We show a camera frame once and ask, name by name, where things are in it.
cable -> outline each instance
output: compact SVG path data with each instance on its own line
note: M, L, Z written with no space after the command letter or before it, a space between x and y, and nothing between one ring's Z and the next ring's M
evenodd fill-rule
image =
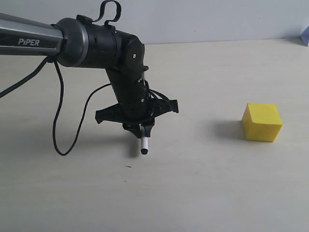
M53 122L53 143L54 143L54 147L55 147L55 150L56 152L61 155L61 156L66 156L67 154L69 154L72 149L74 148L76 142L77 142L77 139L78 139L78 135L79 135L79 132L81 130L81 127L82 127L82 123L84 121L84 117L85 117L85 114L86 114L86 110L87 110L87 106L88 106L88 103L91 99L91 97L96 93L98 92L99 90L107 87L107 86L110 86L111 84L106 84L106 85L103 85L99 88L97 88L96 90L94 90L88 97L86 103L85 103L85 106L84 106L84 111L83 111L83 115L82 115L82 119L79 123L79 126L78 126L78 129L77 129L77 132L76 132L76 135L75 135L75 139L71 145L71 147L67 150L67 152L65 153L62 153L58 146L57 146L57 141L56 141L56 124L57 124L57 120L58 120L58 117L59 117L59 114L60 114L60 110L61 110L61 107L62 107L62 103L63 103L63 94L64 94L64 84L63 84L63 78L62 78L62 74L61 74L61 71L60 71L60 68L59 68L59 65L57 63L56 60L54 60L54 64L55 64L55 68L56 68L56 71L57 71L57 74L58 74L58 77L59 77L59 81L60 81L60 99L59 99L59 105L58 105L58 108L57 108L57 111L56 111L56 115L55 115L55 119L54 119L54 122Z
M39 73L39 71L41 71L41 69L44 67L44 65L47 62L52 61L52 59L53 59L52 57L46 57L32 73L30 73L24 79L22 79L19 82L15 83L11 87L8 87L6 90L2 91L0 93L0 98L3 98L5 95L9 94L13 90L17 89L18 87L22 86L24 83L26 83L27 81L29 81L30 79L35 77Z

table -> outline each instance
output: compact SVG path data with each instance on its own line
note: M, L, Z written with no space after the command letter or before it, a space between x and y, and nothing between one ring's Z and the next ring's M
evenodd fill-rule
M0 56L1 90L41 57ZM59 82L52 64L0 100L0 230L75 232L306 232L309 211L309 49L299 39L146 46L152 89L179 101L139 155L121 124L98 125L116 103L91 100L76 147L52 144ZM71 145L84 102L104 70L61 68L57 127ZM277 104L274 143L244 140L249 102Z

white marker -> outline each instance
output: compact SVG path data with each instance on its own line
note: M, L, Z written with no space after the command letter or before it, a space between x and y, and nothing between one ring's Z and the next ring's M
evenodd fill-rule
M146 130L144 127L140 127L141 138L140 138L140 152L143 155L148 153L148 138L146 137Z

table surface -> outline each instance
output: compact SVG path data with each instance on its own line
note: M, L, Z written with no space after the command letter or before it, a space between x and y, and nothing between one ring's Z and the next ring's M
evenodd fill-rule
M1 90L41 60L1 56ZM157 118L146 156L121 124L95 122L116 103L110 87L91 100L76 147L59 156L52 64L0 100L0 230L307 232L309 48L299 39L147 45L145 64L151 88L180 110ZM108 78L61 69L57 141L66 150L87 96ZM277 104L276 142L244 140L249 102Z

robotic arm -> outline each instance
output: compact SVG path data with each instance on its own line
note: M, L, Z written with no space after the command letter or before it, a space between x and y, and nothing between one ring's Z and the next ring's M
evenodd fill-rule
M116 3L116 16L103 26L94 24L104 16L108 2ZM141 152L147 154L155 118L167 112L178 113L177 100L151 90L144 78L145 47L135 35L116 30L110 22L121 16L121 5L105 0L100 16L64 18L56 24L42 24L0 14L0 55L55 57L65 67L105 69L118 104L96 111L95 119L122 123L123 128L141 139Z

